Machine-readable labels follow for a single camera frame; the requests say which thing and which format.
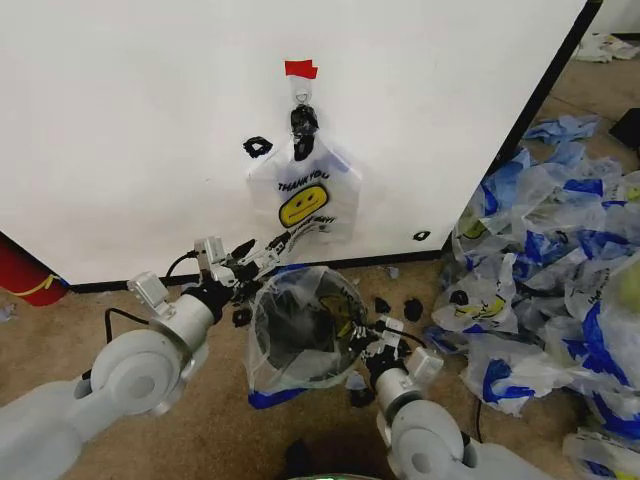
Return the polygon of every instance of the floor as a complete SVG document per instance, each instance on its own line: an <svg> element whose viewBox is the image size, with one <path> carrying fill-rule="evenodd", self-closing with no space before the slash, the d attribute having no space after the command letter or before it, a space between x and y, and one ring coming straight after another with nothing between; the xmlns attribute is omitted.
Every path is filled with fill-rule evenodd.
<svg viewBox="0 0 640 480"><path fill-rule="evenodd" d="M627 171L636 170L635 154L610 138L607 130L628 108L640 106L639 86L640 60L571 63L538 117L601 115L598 134L587 142L588 153L614 156ZM538 143L529 146L539 159L550 150ZM374 296L381 296L399 318L403 302L419 298L425 313L410 327L419 332L430 323L442 264L399 267L395 280L377 267L342 273L360 280L358 288L368 305ZM105 308L145 314L126 292L69 294L46 308L30 307L0 292L0 306L7 303L17 303L17 318L0 325L0 405L41 383L71 379L87 370L104 345ZM318 472L392 478L375 427L375 406L350 407L344 387L307 392L263 411L247 404L241 361L246 331L233 327L230 313L210 331L210 357L182 400L162 417L132 417L114 425L85 449L65 480L274 479L282 471L286 447L299 438L310 447ZM135 326L124 319L116 322L116 334ZM458 378L464 365L463 358L447 358L428 396L443 405L462 430L473 433L474 398ZM485 441L505 445L555 478L569 480L577 477L562 456L561 445L564 435L575 431L579 410L575 398L554 392L531 401L522 418L484 408L481 428Z"/></svg>

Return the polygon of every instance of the yellow smiley face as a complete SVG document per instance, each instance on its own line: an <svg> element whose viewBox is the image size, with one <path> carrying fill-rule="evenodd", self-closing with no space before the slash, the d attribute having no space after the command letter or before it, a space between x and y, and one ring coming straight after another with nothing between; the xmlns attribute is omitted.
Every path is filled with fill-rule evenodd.
<svg viewBox="0 0 640 480"><path fill-rule="evenodd" d="M285 228L293 227L329 201L322 185L311 185L299 191L280 207L280 223Z"/></svg>

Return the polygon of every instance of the white wall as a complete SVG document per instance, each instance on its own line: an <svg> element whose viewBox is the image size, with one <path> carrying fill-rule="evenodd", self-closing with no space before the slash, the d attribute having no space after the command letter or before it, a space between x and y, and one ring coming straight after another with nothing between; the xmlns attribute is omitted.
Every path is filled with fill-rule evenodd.
<svg viewBox="0 0 640 480"><path fill-rule="evenodd" d="M353 242L305 259L439 249L583 5L0 0L0 228L71 283L264 239L241 145L287 137L283 60L312 58L366 177Z"/></svg>
<svg viewBox="0 0 640 480"><path fill-rule="evenodd" d="M640 0L605 0L589 32L640 33Z"/></svg>

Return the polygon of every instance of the cable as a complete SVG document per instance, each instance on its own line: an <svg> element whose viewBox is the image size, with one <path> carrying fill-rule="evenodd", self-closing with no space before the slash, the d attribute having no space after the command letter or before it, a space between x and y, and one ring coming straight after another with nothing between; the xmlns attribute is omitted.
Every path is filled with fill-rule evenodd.
<svg viewBox="0 0 640 480"><path fill-rule="evenodd" d="M134 322L141 325L149 325L149 321L145 320L144 318L136 317L129 312L120 310L119 308L107 308L104 311L104 330L107 337L107 343L110 343L111 340L113 340L113 331L111 330L111 313L117 313L118 315L127 317L129 320L133 320Z"/></svg>
<svg viewBox="0 0 640 480"><path fill-rule="evenodd" d="M197 255L198 255L198 252L196 252L195 250L190 250L184 255L182 255L181 257L177 258L176 261L171 264L171 266L169 267L169 270L167 270L167 274L165 275L165 277L169 278L173 273L173 270L178 266L178 264L181 261L186 260L187 258L196 258Z"/></svg>
<svg viewBox="0 0 640 480"><path fill-rule="evenodd" d="M482 443L482 431L480 431L480 413L482 413L482 400L476 398L476 439Z"/></svg>
<svg viewBox="0 0 640 480"><path fill-rule="evenodd" d="M401 330L396 330L395 328L391 328L391 327L387 327L387 326L383 327L383 330L386 330L387 332L395 333L396 335L400 335L401 337L410 338L414 342L419 343L422 348L427 348L427 344L424 343L424 341L422 339L416 337L415 335L411 335L410 333L403 332Z"/></svg>

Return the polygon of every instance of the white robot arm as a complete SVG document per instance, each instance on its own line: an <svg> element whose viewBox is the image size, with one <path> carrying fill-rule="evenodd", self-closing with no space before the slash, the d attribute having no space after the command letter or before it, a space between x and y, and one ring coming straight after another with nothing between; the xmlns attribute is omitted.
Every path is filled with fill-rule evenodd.
<svg viewBox="0 0 640 480"><path fill-rule="evenodd" d="M399 479L407 480L552 480L507 450L479 443L460 431L440 405L422 391L435 379L441 358L418 347L407 362L398 359L402 322L382 317L381 339L363 352L380 411L378 430L388 447L388 462Z"/></svg>
<svg viewBox="0 0 640 480"><path fill-rule="evenodd" d="M278 237L251 257L253 241L230 255L220 238L196 241L201 282L175 302L166 301L168 291L155 274L129 281L153 312L150 328L108 343L86 378L42 385L0 409L0 478L59 478L83 445L116 420L171 408L207 358L207 331L222 307L250 294L252 281L277 266L287 240Z"/></svg>
<svg viewBox="0 0 640 480"><path fill-rule="evenodd" d="M252 295L254 280L278 265L288 240L282 235L251 255L254 242L226 255L217 237L196 241L201 283L175 302L166 301L168 292L152 273L129 281L129 289L153 311L151 328L108 343L89 375L42 385L0 409L0 478L57 479L83 445L116 420L171 408L205 361L207 331L220 320L222 307ZM402 329L390 318L383 323ZM509 450L461 433L445 409L421 394L442 360L418 348L405 364L398 360L399 336L385 329L379 333L363 326L354 332L354 342L364 341L359 350L366 348L380 406L378 427L398 478L551 480Z"/></svg>

